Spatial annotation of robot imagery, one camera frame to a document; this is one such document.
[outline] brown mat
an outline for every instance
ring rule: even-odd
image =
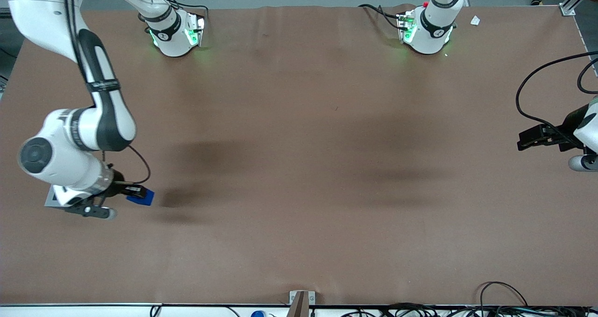
[[[206,48],[177,59],[132,12],[85,17],[156,200],[111,198],[112,222],[43,208],[48,185],[19,169],[19,146],[90,98],[73,63],[27,42],[0,103],[3,303],[276,303],[297,288],[320,303],[474,303],[498,280],[530,304],[595,304],[596,175],[515,145],[534,125],[515,110],[521,80],[584,50],[557,8],[463,9],[433,56],[361,8],[215,10]],[[524,108],[560,123],[589,102],[585,63],[541,72]],[[143,178],[131,151],[107,158]]]

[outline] metal bracket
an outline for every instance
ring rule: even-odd
[[[300,292],[300,291],[306,291],[306,290],[289,291],[289,304],[293,304],[293,300],[295,299],[297,292]],[[306,291],[306,292],[307,292],[307,298],[309,298],[309,300],[308,300],[309,305],[316,304],[316,292],[315,291]]]
[[[7,84],[8,80],[0,78],[0,100],[2,100],[2,95],[4,94],[4,89],[6,89]]]
[[[407,28],[407,31],[398,29],[399,40],[401,44],[405,42],[411,42],[413,35],[417,31],[417,24],[415,23],[415,10],[407,11],[403,14],[397,14],[397,26]]]
[[[58,199],[56,199],[56,194],[54,193],[54,188],[50,187],[50,191],[45,198],[45,204],[43,206],[47,208],[54,208],[54,209],[61,209],[64,210],[66,213],[73,213],[79,214],[83,217],[98,217],[100,219],[111,220],[116,217],[117,212],[115,209],[112,208],[105,208],[100,206],[94,206],[90,202],[91,199],[85,199],[81,204],[77,204],[74,206],[66,207],[62,206]]]
[[[559,2],[559,10],[561,11],[562,16],[574,16],[575,10],[571,9],[570,11],[566,12],[564,7],[562,6],[562,2]]]

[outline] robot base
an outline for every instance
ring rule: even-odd
[[[181,57],[192,50],[193,47],[201,46],[201,38],[205,27],[203,17],[198,17],[182,9],[175,12],[181,17],[183,23],[170,38],[167,34],[160,32],[156,34],[151,29],[149,30],[154,46],[158,47],[162,54],[172,58]]]
[[[397,17],[399,27],[407,28],[406,31],[399,29],[399,39],[418,53],[434,54],[440,51],[445,43],[449,42],[453,27],[441,37],[433,38],[421,25],[420,17],[423,9],[423,6],[418,6],[414,10]]]

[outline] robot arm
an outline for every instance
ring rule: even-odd
[[[188,13],[170,0],[124,1],[137,9],[150,28],[154,44],[164,55],[179,57],[200,44],[204,17]]]
[[[430,0],[399,17],[401,41],[423,54],[434,54],[449,42],[463,0]]]
[[[75,207],[90,208],[86,200],[99,194],[105,198],[123,193],[128,187],[121,184],[122,174],[99,161],[91,151],[122,151],[135,138],[136,126],[106,50],[87,28],[74,1],[8,0],[8,5],[15,25],[28,40],[80,65],[93,100],[89,108],[51,112],[19,154],[21,168],[51,183],[60,205],[67,212],[77,213]],[[85,213],[102,218],[112,214],[107,208],[80,214]]]
[[[565,117],[557,131],[539,124],[519,134],[519,151],[533,146],[559,145],[559,150],[583,150],[583,155],[576,155],[569,160],[571,170],[577,172],[598,172],[598,98],[589,104],[571,112]]]

